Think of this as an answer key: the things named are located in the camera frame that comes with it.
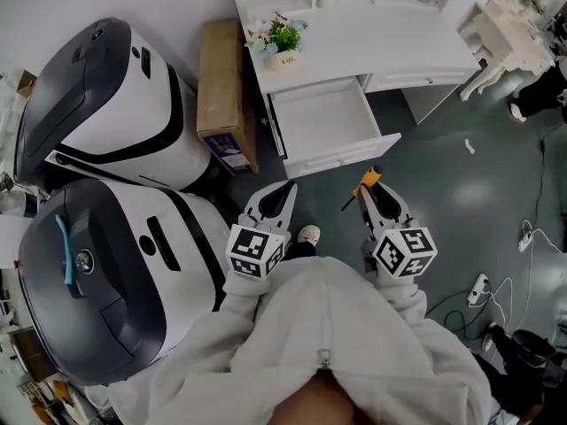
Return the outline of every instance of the blue strap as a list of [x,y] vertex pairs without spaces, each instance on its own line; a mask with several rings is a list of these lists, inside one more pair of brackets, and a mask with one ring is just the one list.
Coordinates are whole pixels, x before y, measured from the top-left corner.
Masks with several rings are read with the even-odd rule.
[[55,215],[61,233],[63,234],[63,243],[65,244],[65,285],[73,284],[73,256],[71,255],[71,248],[69,247],[69,235],[65,223],[58,214]]

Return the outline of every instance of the label on box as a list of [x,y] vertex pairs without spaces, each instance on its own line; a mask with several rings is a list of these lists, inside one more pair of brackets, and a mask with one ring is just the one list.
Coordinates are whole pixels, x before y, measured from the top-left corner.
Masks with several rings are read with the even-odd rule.
[[250,162],[246,158],[237,141],[231,133],[215,134],[203,137],[207,146],[216,154],[235,174],[249,174],[252,172]]

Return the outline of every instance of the person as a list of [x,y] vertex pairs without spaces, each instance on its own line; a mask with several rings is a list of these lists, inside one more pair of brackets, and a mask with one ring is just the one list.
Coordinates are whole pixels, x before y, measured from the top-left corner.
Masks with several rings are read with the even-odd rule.
[[504,361],[505,375],[479,355],[475,354],[475,358],[488,378],[494,399],[504,411],[519,417],[520,423],[556,424],[567,398],[567,378],[560,380],[559,385],[545,384],[546,367],[550,360],[560,367],[567,355],[532,333],[517,332],[524,340],[526,336],[530,339],[528,352],[496,323],[488,327],[483,342],[485,351],[493,344],[496,346]]
[[567,89],[567,57],[555,63],[540,77],[521,84],[512,94],[510,112],[520,121],[545,109],[563,109],[562,95]]
[[486,425],[486,376],[425,319],[412,277],[374,285],[315,256],[308,226],[266,280],[230,271],[151,380],[149,424]]

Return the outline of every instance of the zipper pull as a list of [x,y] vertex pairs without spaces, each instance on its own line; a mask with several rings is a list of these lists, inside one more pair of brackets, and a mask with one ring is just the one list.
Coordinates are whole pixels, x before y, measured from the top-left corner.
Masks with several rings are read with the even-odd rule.
[[317,352],[317,358],[319,360],[319,367],[321,369],[330,369],[330,350],[319,350]]

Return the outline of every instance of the marker cube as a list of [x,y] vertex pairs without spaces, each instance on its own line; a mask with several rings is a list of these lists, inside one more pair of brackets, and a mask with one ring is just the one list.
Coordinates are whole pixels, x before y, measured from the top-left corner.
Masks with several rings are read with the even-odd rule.
[[393,228],[382,234],[373,256],[392,277],[421,275],[437,256],[427,228]]
[[226,253],[236,273],[265,279],[284,257],[284,246],[284,236],[233,225]]

